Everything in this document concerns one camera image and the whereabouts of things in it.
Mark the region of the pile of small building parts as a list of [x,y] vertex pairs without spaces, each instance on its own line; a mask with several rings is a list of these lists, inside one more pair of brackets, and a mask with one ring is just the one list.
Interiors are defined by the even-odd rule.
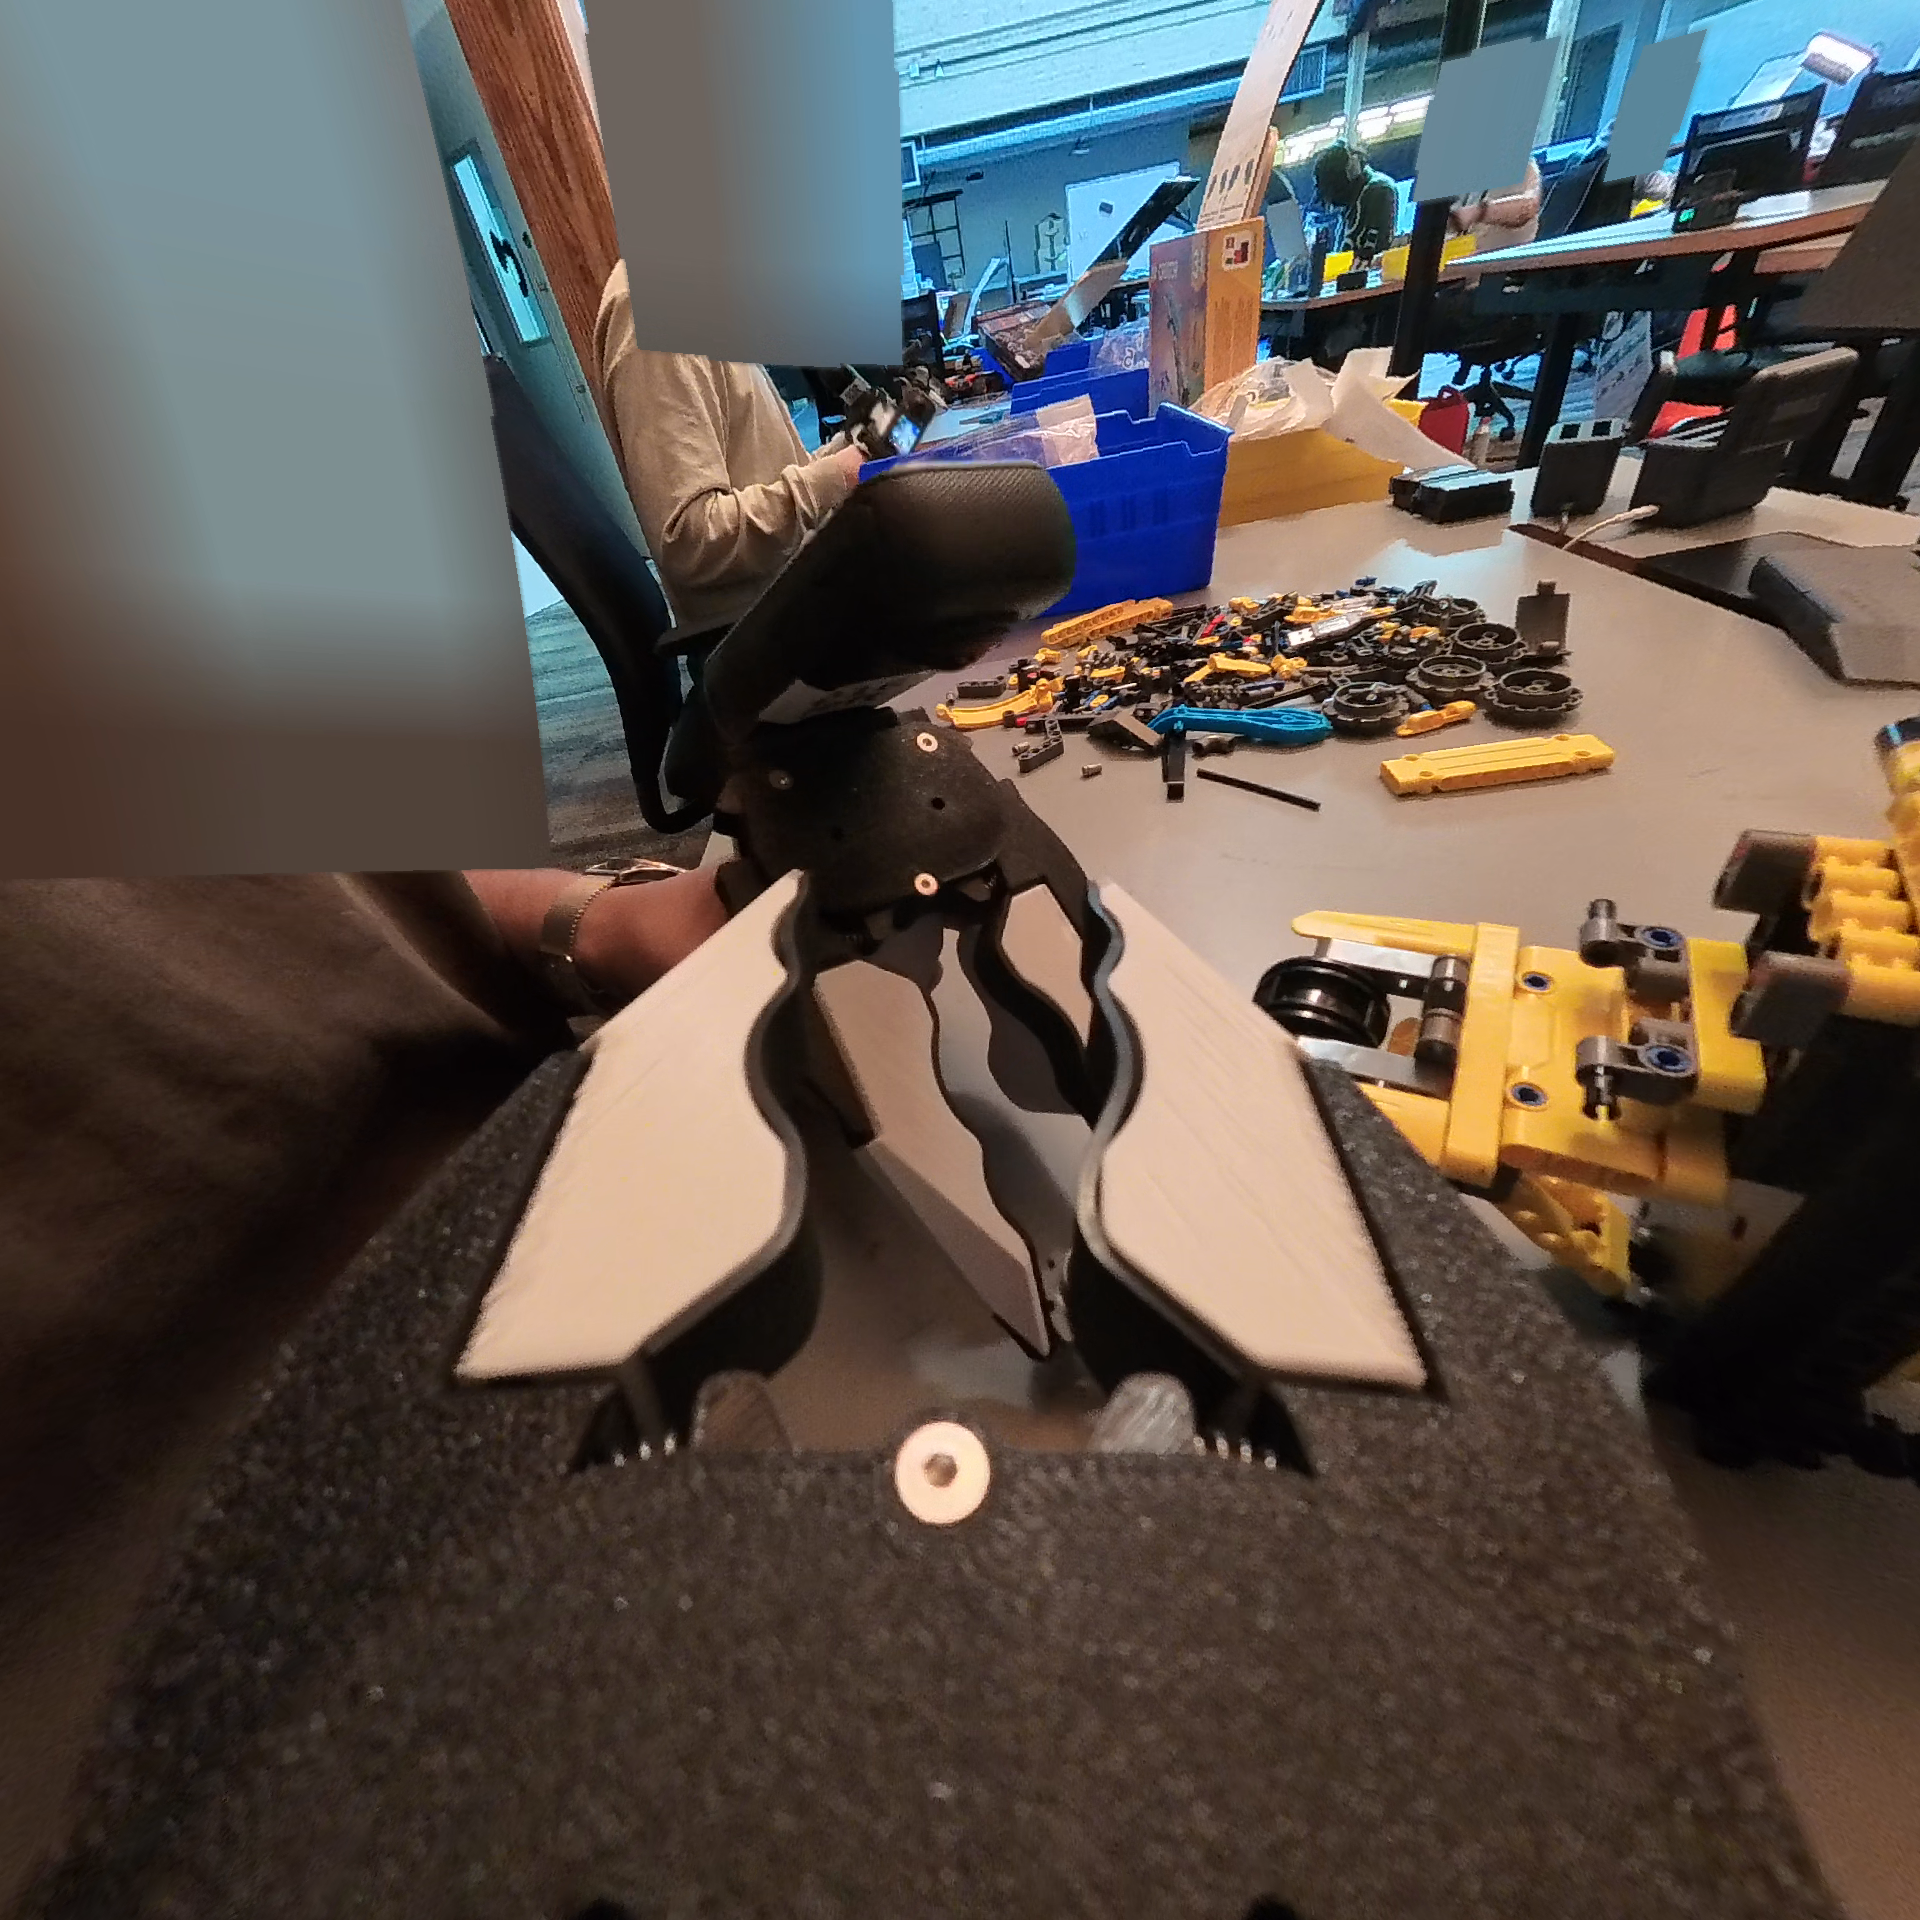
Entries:
[[[1161,760],[1161,735],[1148,720],[1164,709],[1189,704],[1202,709],[1321,709],[1323,696],[1342,680],[1389,680],[1405,686],[1412,665],[1442,655],[1450,631],[1416,629],[1402,604],[1411,594],[1442,592],[1436,581],[1411,586],[1363,578],[1330,592],[1274,592],[1268,597],[1235,597],[1226,604],[1174,607],[1169,617],[1134,631],[1110,636],[1081,652],[1041,654],[982,666],[966,680],[1001,680],[1010,677],[1062,680],[1056,705],[1045,712],[1070,735],[1081,735],[1106,753],[1136,753]],[[1561,662],[1546,665],[1570,678],[1570,649]],[[1434,705],[1408,687],[1411,711]],[[1498,728],[1478,704],[1469,720]],[[1330,740],[1386,740],[1402,753],[1426,752],[1437,735],[1462,728],[1450,726],[1428,735],[1338,735]],[[1232,752],[1241,744],[1285,749],[1249,738],[1189,735],[1189,759]]]

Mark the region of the yellow toy vehicle model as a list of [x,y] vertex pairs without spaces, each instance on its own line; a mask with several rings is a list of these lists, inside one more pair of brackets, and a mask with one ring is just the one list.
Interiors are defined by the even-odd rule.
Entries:
[[1739,836],[1739,941],[1307,914],[1256,1006],[1638,1316],[1699,1454],[1915,1481],[1915,718],[1877,749],[1884,836]]

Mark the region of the wooden pillar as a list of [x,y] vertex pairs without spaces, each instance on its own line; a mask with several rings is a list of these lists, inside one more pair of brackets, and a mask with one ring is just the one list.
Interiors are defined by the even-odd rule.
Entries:
[[594,400],[597,314],[617,262],[581,2],[448,2],[478,97]]

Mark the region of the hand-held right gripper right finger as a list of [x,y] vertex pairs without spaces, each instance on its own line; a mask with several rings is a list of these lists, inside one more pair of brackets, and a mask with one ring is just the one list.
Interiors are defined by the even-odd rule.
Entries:
[[1088,909],[1077,1358],[1106,1397],[1178,1382],[1200,1425],[1285,1425],[1291,1390],[1428,1400],[1300,1045],[1128,888]]

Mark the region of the blue plastic bin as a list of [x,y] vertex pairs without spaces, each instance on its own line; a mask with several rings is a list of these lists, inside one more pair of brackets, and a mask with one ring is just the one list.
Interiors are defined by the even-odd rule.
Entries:
[[1131,417],[1075,400],[1062,420],[1004,415],[860,477],[936,585],[996,582],[1004,607],[1065,615],[1210,585],[1230,444],[1179,407]]
[[1097,415],[1149,415],[1149,352],[1146,330],[1118,329],[1091,342],[1070,342],[1048,357],[1042,376],[1010,389],[1010,415],[1033,415],[1041,408],[1088,397]]

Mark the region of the gray monitor stand base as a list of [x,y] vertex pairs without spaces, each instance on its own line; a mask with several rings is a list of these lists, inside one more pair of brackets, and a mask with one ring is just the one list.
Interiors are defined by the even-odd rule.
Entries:
[[1917,687],[1917,557],[1801,538],[1754,567],[1749,597],[1829,678]]

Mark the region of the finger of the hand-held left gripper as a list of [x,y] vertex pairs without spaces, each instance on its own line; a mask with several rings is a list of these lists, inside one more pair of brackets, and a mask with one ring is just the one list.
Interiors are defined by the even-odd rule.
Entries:
[[992,1063],[961,951],[884,951],[817,985],[873,1122],[860,1156],[980,1310],[1033,1360],[1065,1353],[1070,1118],[1028,1111],[1042,1058]]
[[1083,927],[1045,881],[961,888],[961,969],[986,1017],[982,1065],[1024,1112],[1097,1118],[1114,1042],[1088,985]]

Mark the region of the black office chair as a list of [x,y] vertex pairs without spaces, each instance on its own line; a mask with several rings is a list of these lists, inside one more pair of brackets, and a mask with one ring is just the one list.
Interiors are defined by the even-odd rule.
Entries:
[[571,468],[510,362],[485,353],[512,532],[584,621],[614,693],[643,820],[737,834],[705,704],[713,636],[678,632],[641,545]]

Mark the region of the person's left hand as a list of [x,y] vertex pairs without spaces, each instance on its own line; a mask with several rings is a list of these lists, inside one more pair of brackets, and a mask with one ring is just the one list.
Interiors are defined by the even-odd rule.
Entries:
[[617,881],[581,914],[571,954],[602,1004],[626,1004],[699,951],[732,918],[734,865]]

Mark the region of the orange cardboard box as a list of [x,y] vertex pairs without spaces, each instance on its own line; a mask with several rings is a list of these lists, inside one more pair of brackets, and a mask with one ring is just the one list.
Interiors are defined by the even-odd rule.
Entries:
[[1219,144],[1216,164],[1186,238],[1149,250],[1148,412],[1198,412],[1208,391],[1257,359],[1264,286],[1264,194],[1280,137]]

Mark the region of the white crumpled plastic bag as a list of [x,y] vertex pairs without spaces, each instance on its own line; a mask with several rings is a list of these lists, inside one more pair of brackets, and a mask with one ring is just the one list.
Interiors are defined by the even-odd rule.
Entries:
[[1425,432],[1425,404],[1398,400],[1387,357],[1387,349],[1360,349],[1338,372],[1268,357],[1205,389],[1195,413],[1226,424],[1235,449],[1294,455],[1338,440],[1397,472],[1458,463],[1456,448]]

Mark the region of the metal mesh wristwatch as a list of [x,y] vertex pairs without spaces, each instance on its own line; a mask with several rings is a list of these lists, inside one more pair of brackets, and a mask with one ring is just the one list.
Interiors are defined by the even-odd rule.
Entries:
[[609,857],[566,877],[538,932],[547,983],[581,1014],[610,1014],[664,972],[675,886],[691,868],[657,857]]

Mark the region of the wall sign plate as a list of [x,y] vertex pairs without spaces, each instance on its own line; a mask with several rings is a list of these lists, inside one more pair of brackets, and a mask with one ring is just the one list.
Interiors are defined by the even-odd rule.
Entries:
[[512,224],[498,202],[483,152],[474,144],[456,151],[448,159],[448,177],[515,340],[547,345],[552,334],[545,308],[512,240]]

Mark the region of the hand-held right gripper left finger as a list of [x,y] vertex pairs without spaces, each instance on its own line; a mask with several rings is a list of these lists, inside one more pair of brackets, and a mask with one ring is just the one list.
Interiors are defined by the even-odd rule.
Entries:
[[824,1298],[789,1111],[806,906],[781,876],[587,1039],[460,1384],[610,1384],[637,1432],[684,1432],[712,1376],[803,1350]]

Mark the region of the person's brown shirt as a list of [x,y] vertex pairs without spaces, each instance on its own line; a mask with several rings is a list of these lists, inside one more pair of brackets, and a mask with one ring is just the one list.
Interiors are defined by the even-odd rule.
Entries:
[[4,879],[4,1656],[254,1341],[564,1042],[458,873]]

